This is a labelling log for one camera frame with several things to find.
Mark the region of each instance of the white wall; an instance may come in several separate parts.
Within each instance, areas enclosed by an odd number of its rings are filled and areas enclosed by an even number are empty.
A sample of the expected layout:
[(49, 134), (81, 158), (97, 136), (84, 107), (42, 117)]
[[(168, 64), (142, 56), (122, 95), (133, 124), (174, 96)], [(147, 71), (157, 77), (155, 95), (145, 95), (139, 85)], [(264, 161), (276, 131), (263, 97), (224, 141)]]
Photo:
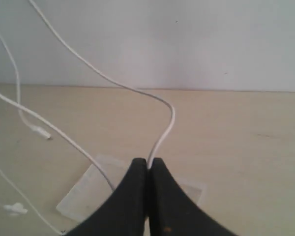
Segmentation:
[[(99, 69), (141, 88), (295, 91), (295, 0), (36, 0)], [(28, 84), (106, 86), (26, 0), (0, 0), (0, 31)], [(14, 82), (0, 45), (0, 82)]]

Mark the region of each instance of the black object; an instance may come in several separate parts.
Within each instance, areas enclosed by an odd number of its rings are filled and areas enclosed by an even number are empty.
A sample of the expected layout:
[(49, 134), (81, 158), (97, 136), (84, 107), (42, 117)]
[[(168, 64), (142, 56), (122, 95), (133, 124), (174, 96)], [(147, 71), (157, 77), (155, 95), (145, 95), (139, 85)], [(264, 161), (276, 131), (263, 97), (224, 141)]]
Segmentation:
[(142, 236), (149, 217), (151, 236), (236, 236), (199, 209), (155, 158), (133, 159), (110, 198), (68, 236)]

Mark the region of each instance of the white cord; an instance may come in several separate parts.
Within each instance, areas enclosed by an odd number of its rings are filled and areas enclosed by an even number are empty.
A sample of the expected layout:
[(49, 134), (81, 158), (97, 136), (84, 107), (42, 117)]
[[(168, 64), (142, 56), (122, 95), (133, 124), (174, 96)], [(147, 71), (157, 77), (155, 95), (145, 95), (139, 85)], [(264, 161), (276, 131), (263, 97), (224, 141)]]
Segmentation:
[(34, 205), (30, 202), (27, 196), (4, 174), (4, 172), (0, 169), (1, 176), (24, 198), (24, 200), (28, 203), (28, 205), (33, 209), (33, 211), (38, 215), (38, 217), (49, 227), (51, 228), (56, 234), (64, 235), (64, 233), (57, 230), (51, 223), (49, 223), (44, 216), (42, 216), (39, 211), (34, 207)]
[(102, 78), (104, 78), (105, 80), (120, 86), (122, 88), (131, 90), (133, 92), (137, 92), (149, 97), (152, 97), (158, 101), (161, 101), (162, 103), (164, 103), (170, 110), (171, 110), (171, 121), (168, 125), (168, 127), (166, 128), (166, 130), (164, 131), (164, 133), (157, 139), (157, 141), (155, 142), (155, 144), (153, 145), (152, 150), (149, 153), (148, 159), (147, 159), (147, 166), (148, 168), (151, 168), (152, 163), (153, 163), (153, 159), (155, 157), (155, 154), (158, 150), (158, 148), (160, 147), (160, 145), (162, 144), (162, 142), (165, 140), (165, 138), (167, 137), (167, 135), (169, 134), (169, 132), (171, 131), (174, 123), (175, 123), (175, 108), (167, 101), (165, 101), (164, 99), (141, 91), (139, 89), (136, 88), (132, 88), (130, 86), (121, 84), (111, 78), (109, 78), (108, 76), (106, 76), (104, 73), (102, 73), (100, 70), (96, 69), (91, 63), (89, 63), (87, 60), (85, 60), (82, 56), (80, 56), (73, 48), (71, 48), (62, 38), (61, 36), (58, 34), (58, 32), (53, 28), (53, 26), (50, 24), (50, 22), (47, 20), (47, 18), (45, 17), (45, 15), (43, 14), (43, 12), (40, 10), (40, 8), (37, 6), (37, 4), (33, 1), (33, 0), (28, 0), (29, 3), (31, 4), (31, 6), (35, 9), (35, 11), (39, 14), (39, 16), (42, 18), (42, 20), (44, 21), (44, 23), (46, 24), (46, 26), (50, 29), (50, 31), (54, 34), (54, 36), (63, 44), (63, 46), (65, 46), (73, 55), (75, 55), (79, 60), (81, 60), (85, 65), (87, 65), (91, 70), (93, 70), (94, 72), (96, 72), (97, 74), (99, 74)]
[[(18, 104), (21, 104), (21, 82), (20, 82), (20, 75), (19, 75), (19, 70), (18, 70), (18, 67), (16, 66), (16, 63), (15, 63), (15, 60), (3, 38), (3, 36), (1, 35), (0, 33), (0, 41), (3, 45), (3, 47), (5, 48), (6, 52), (8, 53), (9, 55), (9, 58), (13, 64), (13, 67), (14, 67), (14, 72), (15, 72), (15, 76), (16, 76), (16, 100), (17, 100), (17, 103)], [(46, 130), (44, 130), (42, 127), (39, 127), (37, 125), (34, 125), (32, 123), (30, 123), (24, 116), (22, 110), (18, 110), (19, 112), (19, 116), (21, 118), (21, 120), (23, 121), (23, 123), (29, 127), (32, 131), (40, 134), (42, 137), (44, 137), (45, 139), (51, 139), (51, 134), (48, 133)]]
[(33, 112), (32, 110), (24, 107), (23, 105), (20, 105), (20, 104), (16, 103), (15, 101), (7, 98), (6, 96), (2, 95), (1, 93), (0, 93), (0, 98), (3, 101), (7, 102), (8, 104), (10, 104), (10, 105), (12, 105), (14, 107), (17, 107), (18, 109), (21, 109), (22, 111), (32, 115), (33, 117), (35, 117), (38, 120), (40, 120), (41, 122), (43, 122), (45, 125), (49, 126), (51, 129), (56, 131), (61, 137), (63, 137), (68, 143), (70, 143), (76, 150), (78, 150), (80, 153), (82, 153), (100, 171), (100, 173), (106, 179), (106, 181), (108, 182), (108, 184), (109, 184), (109, 186), (111, 187), (112, 190), (115, 189), (113, 183), (109, 180), (108, 176), (106, 175), (105, 171), (100, 166), (100, 164), (97, 161), (95, 161), (94, 158), (90, 154), (88, 154), (83, 148), (81, 148), (77, 143), (75, 143), (72, 139), (70, 139), (70, 137), (68, 137), (59, 128), (55, 127), (53, 124), (51, 124), (44, 117), (40, 116), (36, 112)]

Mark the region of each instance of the desk surface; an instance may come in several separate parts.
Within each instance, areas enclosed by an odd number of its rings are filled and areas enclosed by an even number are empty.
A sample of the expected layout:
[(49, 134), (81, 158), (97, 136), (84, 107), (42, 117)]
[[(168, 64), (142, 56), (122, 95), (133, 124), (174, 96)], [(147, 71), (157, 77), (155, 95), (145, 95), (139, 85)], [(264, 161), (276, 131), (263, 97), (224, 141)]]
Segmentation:
[[(15, 88), (0, 85), (15, 98)], [(242, 236), (295, 236), (295, 93), (154, 90), (177, 109), (160, 148), (174, 176), (206, 185), (202, 208)], [(115, 88), (22, 87), (23, 104), (89, 153), (130, 161), (147, 157), (166, 127), (161, 103)], [(33, 134), (0, 101), (0, 167), (58, 229), (76, 223), (56, 205), (90, 163), (53, 133)], [(21, 198), (0, 180), (0, 198)], [(54, 235), (31, 211), (11, 218), (0, 208), (0, 236)]]

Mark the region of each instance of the light wood surface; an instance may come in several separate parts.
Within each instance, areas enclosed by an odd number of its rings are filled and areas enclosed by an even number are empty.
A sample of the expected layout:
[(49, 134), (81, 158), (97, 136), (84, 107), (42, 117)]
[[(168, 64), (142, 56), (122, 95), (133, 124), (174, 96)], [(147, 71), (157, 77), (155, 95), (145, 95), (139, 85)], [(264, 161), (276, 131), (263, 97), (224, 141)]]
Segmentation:
[[(15, 98), (15, 88), (0, 85)], [(174, 176), (206, 184), (203, 209), (241, 236), (295, 236), (295, 93), (155, 90), (177, 109), (157, 156)], [(147, 157), (166, 127), (161, 103), (115, 88), (24, 86), (24, 105), (94, 156)], [(45, 141), (0, 101), (0, 167), (57, 228), (76, 223), (56, 205), (89, 162), (59, 136)], [(21, 201), (0, 179), (0, 199)], [(30, 210), (8, 217), (0, 236), (55, 235)]]

